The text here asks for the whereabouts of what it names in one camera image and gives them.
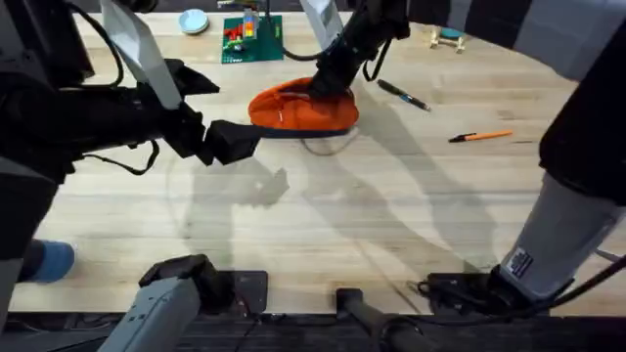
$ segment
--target orange hat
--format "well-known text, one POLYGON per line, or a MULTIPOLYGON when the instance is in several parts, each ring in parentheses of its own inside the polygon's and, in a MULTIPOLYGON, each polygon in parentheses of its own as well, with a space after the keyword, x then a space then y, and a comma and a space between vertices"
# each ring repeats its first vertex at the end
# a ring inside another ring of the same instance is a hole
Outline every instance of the orange hat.
POLYGON ((359 119, 352 92, 319 100, 295 93, 311 78, 299 78, 257 95, 247 107, 252 124, 265 138, 322 138, 343 135, 359 119))

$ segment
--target pen cap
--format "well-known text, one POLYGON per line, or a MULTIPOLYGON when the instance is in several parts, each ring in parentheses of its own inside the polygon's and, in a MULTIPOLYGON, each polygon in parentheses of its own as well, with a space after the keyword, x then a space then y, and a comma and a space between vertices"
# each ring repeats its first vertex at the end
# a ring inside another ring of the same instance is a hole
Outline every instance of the pen cap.
POLYGON ((385 91, 391 93, 391 94, 396 94, 396 95, 403 95, 405 94, 403 91, 399 90, 398 88, 392 86, 390 83, 388 83, 387 81, 384 81, 382 79, 379 79, 378 82, 379 87, 384 89, 385 91))

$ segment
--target wooden table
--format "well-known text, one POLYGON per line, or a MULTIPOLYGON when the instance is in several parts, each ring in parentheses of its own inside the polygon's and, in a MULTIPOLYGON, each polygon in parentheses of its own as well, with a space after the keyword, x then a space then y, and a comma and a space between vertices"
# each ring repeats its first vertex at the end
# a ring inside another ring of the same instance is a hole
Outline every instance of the wooden table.
MULTIPOLYGON (((193 97, 207 120, 248 122, 261 90, 311 75, 290 60, 220 64, 222 22, 185 36, 175 14, 152 14, 165 57, 180 58, 221 86, 193 97)), ((309 54, 318 45, 303 14, 284 17, 286 45, 309 54)), ((79 27, 99 77, 114 79, 104 42, 79 27)), ((85 160, 67 179, 38 231, 70 242, 77 261, 61 282, 19 285, 13 311, 125 311, 137 281, 155 262, 205 253, 218 268, 266 270, 269 312, 328 313, 337 287, 355 286, 386 312, 427 313, 404 286, 431 272, 486 271, 518 235, 537 197, 539 140, 575 84, 524 56, 477 39, 462 55, 428 49, 429 31, 413 27, 394 42, 381 77, 425 100, 432 113, 383 92, 362 76, 353 84, 361 118, 350 136, 309 142, 262 141, 255 156, 226 167, 180 159, 164 144, 153 170, 136 177, 85 160), (448 138, 512 128, 511 137, 465 144, 448 138)), ((127 74, 126 82, 133 80, 127 74)), ((108 151, 143 165, 149 147, 108 151)), ((604 245, 626 252, 621 227, 604 245)), ((607 265, 592 257, 585 280, 607 265)), ((559 308, 566 315, 626 314, 626 277, 618 275, 559 308)))

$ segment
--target pen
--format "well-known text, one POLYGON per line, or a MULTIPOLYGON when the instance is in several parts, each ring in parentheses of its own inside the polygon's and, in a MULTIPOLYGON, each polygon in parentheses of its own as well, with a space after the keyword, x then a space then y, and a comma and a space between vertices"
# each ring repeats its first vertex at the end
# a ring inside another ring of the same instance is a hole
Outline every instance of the pen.
POLYGON ((491 133, 468 133, 464 135, 458 135, 457 137, 448 140, 448 142, 459 143, 459 142, 465 142, 465 141, 477 141, 477 140, 487 139, 487 138, 509 136, 510 134, 513 134, 513 130, 503 130, 503 131, 491 132, 491 133))
POLYGON ((414 106, 422 110, 430 111, 430 107, 426 103, 420 101, 417 98, 410 96, 408 93, 400 90, 399 88, 394 87, 391 83, 385 80, 379 79, 378 84, 379 84, 379 87, 382 88, 382 90, 400 97, 400 99, 402 99, 403 101, 409 104, 413 104, 414 106))

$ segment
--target orange pen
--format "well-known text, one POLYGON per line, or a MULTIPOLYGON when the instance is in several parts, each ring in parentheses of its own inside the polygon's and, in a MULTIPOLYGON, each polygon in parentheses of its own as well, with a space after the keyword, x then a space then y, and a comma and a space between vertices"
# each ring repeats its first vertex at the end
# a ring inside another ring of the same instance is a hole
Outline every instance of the orange pen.
POLYGON ((448 140, 448 142, 459 143, 459 142, 465 142, 465 141, 477 141, 477 140, 487 139, 487 138, 509 136, 510 134, 513 134, 513 130, 503 130, 503 131, 491 132, 491 133, 468 133, 464 135, 458 135, 457 137, 448 140))

